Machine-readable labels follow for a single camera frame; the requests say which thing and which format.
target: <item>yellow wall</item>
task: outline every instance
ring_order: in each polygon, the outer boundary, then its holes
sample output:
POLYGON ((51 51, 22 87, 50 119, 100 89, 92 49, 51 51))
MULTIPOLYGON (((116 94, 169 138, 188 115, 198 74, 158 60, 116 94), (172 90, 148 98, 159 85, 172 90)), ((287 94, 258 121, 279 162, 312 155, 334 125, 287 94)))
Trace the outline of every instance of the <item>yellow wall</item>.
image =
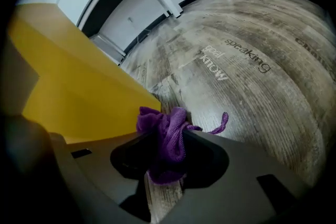
POLYGON ((159 101, 109 60, 55 4, 17 6, 8 33, 39 74, 23 115, 68 143, 135 131, 159 101))

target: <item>wooden floor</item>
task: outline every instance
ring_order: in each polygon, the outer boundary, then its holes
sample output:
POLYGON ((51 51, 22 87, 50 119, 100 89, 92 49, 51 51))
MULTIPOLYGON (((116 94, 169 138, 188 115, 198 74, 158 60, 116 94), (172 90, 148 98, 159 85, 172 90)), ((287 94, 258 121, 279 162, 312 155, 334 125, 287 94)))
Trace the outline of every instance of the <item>wooden floor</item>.
MULTIPOLYGON (((336 39, 307 0, 199 0, 138 44, 122 69, 169 113, 185 107, 204 131, 256 145, 313 185, 336 128, 336 39)), ((152 222, 181 184, 148 184, 152 222)))

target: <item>printed word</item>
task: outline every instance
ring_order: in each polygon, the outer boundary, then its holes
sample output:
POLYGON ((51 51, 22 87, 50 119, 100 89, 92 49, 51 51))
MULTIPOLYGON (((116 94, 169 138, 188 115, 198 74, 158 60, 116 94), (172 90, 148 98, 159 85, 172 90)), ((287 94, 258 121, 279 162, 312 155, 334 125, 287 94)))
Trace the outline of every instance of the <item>printed word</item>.
POLYGON ((200 59, 203 60, 203 63, 206 64, 206 66, 208 67, 208 69, 215 74, 215 77, 217 78, 217 80, 225 80, 228 79, 227 76, 225 76, 224 72, 222 70, 219 69, 219 67, 217 65, 215 65, 210 58, 207 55, 203 55, 200 57, 200 59))
POLYGON ((259 64, 258 70, 261 73, 267 73, 269 70, 271 70, 271 67, 264 63, 263 60, 261 60, 257 54, 253 54, 252 50, 249 50, 247 48, 243 48, 241 45, 235 43, 234 41, 232 41, 231 39, 228 39, 225 41, 225 43, 227 43, 228 45, 233 46, 235 49, 239 50, 241 53, 249 55, 249 57, 254 60, 254 62, 257 62, 259 64))
POLYGON ((331 76, 333 81, 336 81, 335 79, 335 75, 332 71, 332 69, 325 63, 325 61, 323 59, 321 59, 321 56, 319 56, 307 43, 305 43, 304 41, 302 41, 299 38, 296 38, 295 41, 300 44, 303 48, 305 48, 307 51, 310 52, 311 55, 314 56, 314 58, 316 60, 318 60, 321 65, 323 65, 323 67, 325 68, 325 70, 329 73, 329 75, 331 76))
POLYGON ((211 52, 214 56, 216 56, 217 58, 219 58, 220 56, 222 56, 225 52, 220 52, 219 50, 216 50, 215 48, 213 48, 211 45, 206 46, 203 50, 203 52, 211 52))

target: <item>purple microfiber cloth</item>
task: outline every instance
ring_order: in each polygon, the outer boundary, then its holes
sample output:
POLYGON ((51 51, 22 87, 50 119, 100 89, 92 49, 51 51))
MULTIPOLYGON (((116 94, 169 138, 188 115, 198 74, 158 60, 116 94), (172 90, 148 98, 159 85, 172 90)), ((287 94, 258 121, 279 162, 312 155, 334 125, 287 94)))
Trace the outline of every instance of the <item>purple microfiber cloth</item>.
MULTIPOLYGON (((184 161, 183 129, 202 130, 201 127, 186 122, 186 115, 187 111, 184 108, 175 107, 170 115, 166 115, 155 109, 140 107, 140 115, 138 115, 136 125, 137 132, 140 134, 152 132, 157 135, 158 139, 158 155, 148 170, 148 175, 155 184, 167 185, 180 180, 185 174, 183 171, 169 170, 168 167, 184 161)), ((222 132, 228 119, 228 114, 224 112, 221 125, 209 133, 222 132)))

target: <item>gray plastic part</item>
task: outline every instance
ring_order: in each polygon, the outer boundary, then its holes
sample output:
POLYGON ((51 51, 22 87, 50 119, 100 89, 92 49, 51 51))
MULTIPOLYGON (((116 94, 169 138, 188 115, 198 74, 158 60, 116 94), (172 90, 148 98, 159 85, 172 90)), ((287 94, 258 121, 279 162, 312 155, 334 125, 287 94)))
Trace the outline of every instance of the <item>gray plastic part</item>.
MULTIPOLYGON (((267 221, 276 212, 257 181, 257 177, 262 175, 274 175, 296 198, 309 190, 292 171, 260 149, 220 136, 193 132, 226 151, 228 169, 210 187, 186 189, 182 199, 161 221, 162 224, 267 221)), ((123 178, 111 165, 110 154, 117 146, 136 137, 137 134, 131 134, 66 145, 61 136, 52 135, 61 173, 88 222, 144 223, 113 202, 120 203, 133 195, 138 181, 123 178), (83 148, 88 148, 92 154, 73 159, 70 151, 83 148)))

